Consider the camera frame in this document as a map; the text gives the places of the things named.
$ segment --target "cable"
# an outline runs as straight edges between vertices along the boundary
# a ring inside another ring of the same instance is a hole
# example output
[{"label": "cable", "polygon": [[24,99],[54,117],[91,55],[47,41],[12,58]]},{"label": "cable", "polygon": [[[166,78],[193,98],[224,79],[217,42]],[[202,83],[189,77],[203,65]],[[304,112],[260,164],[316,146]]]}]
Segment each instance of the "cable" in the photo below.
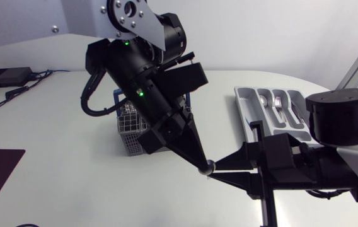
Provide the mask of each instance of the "cable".
[{"label": "cable", "polygon": [[27,86],[24,90],[22,90],[21,92],[18,93],[13,93],[13,95],[9,96],[8,98],[6,98],[5,100],[0,102],[0,107],[2,107],[5,103],[8,103],[9,101],[11,101],[13,98],[27,92],[28,90],[30,90],[31,88],[33,88],[34,86],[36,86],[37,84],[39,84],[40,82],[42,82],[45,78],[48,78],[51,74],[53,74],[54,72],[69,72],[67,70],[46,70],[43,72],[39,72],[39,73],[31,73],[31,75],[34,75],[35,77],[38,75],[41,75],[44,73],[43,76],[40,76],[39,78],[37,78],[37,82],[32,84],[31,86]]},{"label": "cable", "polygon": [[21,225],[19,225],[17,227],[39,227],[39,226],[37,226],[35,224],[21,224]]},{"label": "cable", "polygon": [[90,96],[93,94],[93,92],[98,87],[100,81],[102,80],[103,76],[105,75],[106,71],[104,69],[98,69],[94,74],[91,75],[88,82],[85,85],[85,88],[83,90],[83,94],[81,95],[81,108],[84,110],[86,114],[92,117],[100,117],[104,115],[108,115],[120,107],[122,107],[126,101],[127,98],[124,98],[122,101],[118,102],[116,105],[110,107],[110,108],[104,108],[103,110],[92,110],[88,106],[88,100],[90,99]]},{"label": "cable", "polygon": [[320,199],[331,199],[338,195],[343,194],[344,192],[348,192],[349,190],[336,190],[333,192],[322,192],[320,190],[307,190],[306,192],[313,197],[320,198]]}]

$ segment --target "metal basket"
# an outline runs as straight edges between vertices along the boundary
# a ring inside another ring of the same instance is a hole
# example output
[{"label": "metal basket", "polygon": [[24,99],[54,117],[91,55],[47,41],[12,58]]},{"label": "metal basket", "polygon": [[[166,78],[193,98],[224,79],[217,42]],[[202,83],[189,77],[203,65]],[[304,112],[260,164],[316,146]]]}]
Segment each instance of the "metal basket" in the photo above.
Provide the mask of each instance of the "metal basket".
[{"label": "metal basket", "polygon": [[120,111],[121,115],[117,117],[118,133],[122,137],[129,156],[143,154],[144,150],[137,141],[137,137],[148,128],[148,125],[131,102],[126,102]]}]

